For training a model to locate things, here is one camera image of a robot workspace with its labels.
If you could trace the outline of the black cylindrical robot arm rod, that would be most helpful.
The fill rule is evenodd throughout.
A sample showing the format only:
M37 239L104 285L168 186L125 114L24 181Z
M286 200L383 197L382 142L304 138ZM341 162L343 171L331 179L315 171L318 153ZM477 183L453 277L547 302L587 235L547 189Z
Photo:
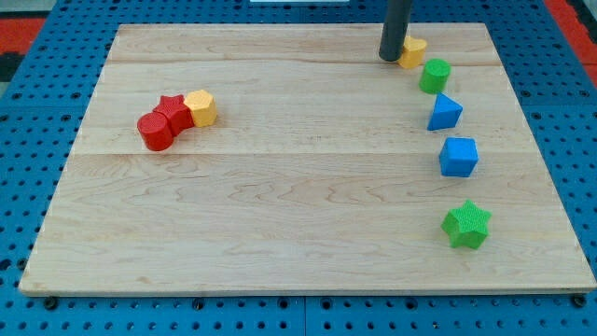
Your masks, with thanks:
M387 62L397 61L410 23L412 0L388 0L382 27L379 56Z

